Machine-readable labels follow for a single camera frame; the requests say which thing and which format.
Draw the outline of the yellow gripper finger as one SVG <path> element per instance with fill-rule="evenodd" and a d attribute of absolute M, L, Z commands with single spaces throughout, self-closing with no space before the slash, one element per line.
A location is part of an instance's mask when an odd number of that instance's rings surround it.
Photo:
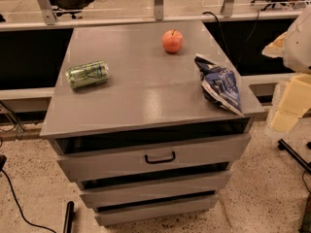
<path fill-rule="evenodd" d="M 261 53 L 271 58 L 281 57 L 286 36 L 286 32 L 282 33 L 273 42 L 265 46 Z"/>
<path fill-rule="evenodd" d="M 288 133 L 310 109 L 311 75 L 294 76 L 285 84 L 284 92 L 269 122 L 269 128 L 278 133 Z"/>

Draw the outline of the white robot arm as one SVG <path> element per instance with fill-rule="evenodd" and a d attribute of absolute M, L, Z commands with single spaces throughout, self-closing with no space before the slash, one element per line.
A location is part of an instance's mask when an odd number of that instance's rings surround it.
<path fill-rule="evenodd" d="M 311 109 L 311 8 L 305 8 L 286 32 L 268 44 L 263 55 L 282 57 L 295 75 L 275 88 L 267 130 L 287 134 Z"/>

